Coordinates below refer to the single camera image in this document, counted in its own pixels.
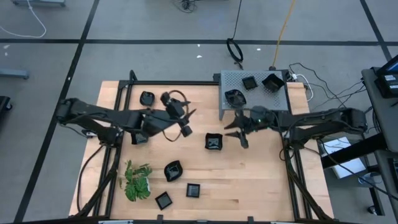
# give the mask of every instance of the small black box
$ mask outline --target small black box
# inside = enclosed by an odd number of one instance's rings
[[[266,89],[271,91],[271,93],[275,93],[285,85],[285,82],[272,73],[262,81],[262,84]]]
[[[167,206],[173,203],[167,192],[162,193],[161,195],[156,197],[155,200],[161,210],[165,209]]]
[[[200,184],[188,184],[187,185],[187,197],[198,198],[200,195]]]
[[[257,87],[256,80],[254,79],[253,76],[242,78],[242,82],[243,82],[245,89],[247,89],[247,90],[251,90],[251,89]]]

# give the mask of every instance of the wooden table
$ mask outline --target wooden table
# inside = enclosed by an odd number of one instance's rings
[[[117,86],[118,82],[103,82],[97,105],[113,108]],[[308,113],[302,83],[288,83],[287,86],[293,114]],[[191,110],[197,109],[190,118],[193,134],[187,138],[181,137],[176,142],[168,142],[162,134],[158,134],[150,138],[147,144],[137,146],[131,144],[129,134],[125,135],[119,175],[122,176],[126,170],[127,160],[132,160],[135,166],[149,163],[154,170],[149,176],[152,193],[146,200],[130,202],[124,190],[117,184],[111,218],[155,220],[157,215],[162,214],[164,220],[245,221],[248,216],[253,216],[255,221],[293,221],[285,163],[279,159],[282,146],[277,132],[268,129],[248,135],[249,149],[243,149],[238,139],[226,136],[223,137],[221,151],[209,151],[204,148],[205,134],[227,133],[223,127],[234,118],[233,112],[229,111],[230,113],[224,115],[222,122],[218,120],[217,86],[134,85],[129,109],[143,108],[139,103],[139,96],[145,90],[153,92],[157,97],[154,108],[164,110],[159,96],[165,91],[174,89],[186,94],[188,100],[192,102]],[[179,132],[179,127],[172,126],[165,132],[169,138],[174,138]],[[318,150],[315,141],[309,141],[306,146]],[[97,139],[88,140],[82,164],[97,148]],[[104,150],[85,169],[81,180],[81,206],[90,199],[98,187],[103,156]],[[301,150],[301,157],[308,191],[326,214],[332,217],[333,212],[319,156]],[[175,182],[168,183],[164,176],[164,167],[175,160],[181,162],[183,175]],[[200,198],[185,196],[187,183],[200,184]],[[173,204],[160,211],[154,199],[165,191]],[[107,196],[106,189],[100,214],[104,213]],[[303,218],[300,193],[297,198],[300,202],[300,215]],[[70,214],[76,212],[75,192]]]

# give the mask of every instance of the black desk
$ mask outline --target black desk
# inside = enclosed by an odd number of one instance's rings
[[[380,173],[386,190],[398,197],[398,191],[396,190],[392,172],[387,161],[388,158],[398,159],[398,105],[391,107],[391,105],[398,101],[398,98],[385,99],[381,96],[379,89],[377,89],[374,83],[377,78],[374,70],[363,70],[362,77],[382,132],[350,147],[334,152],[331,154],[331,157],[337,162],[343,163],[374,152],[378,166],[367,167],[368,171]],[[322,165],[326,169],[336,164],[329,157],[324,157]],[[374,188],[371,188],[371,196],[377,214],[384,215],[378,192]],[[390,202],[396,220],[398,220],[398,201],[390,198]]]

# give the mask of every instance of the potted plant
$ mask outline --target potted plant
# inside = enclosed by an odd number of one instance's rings
[[[128,160],[127,168],[124,172],[124,178],[127,181],[124,192],[127,199],[135,202],[137,198],[142,200],[150,196],[148,181],[150,173],[152,173],[152,168],[150,168],[149,164],[144,164],[136,169],[133,168],[131,160]],[[119,185],[122,188],[122,178],[119,178]]]

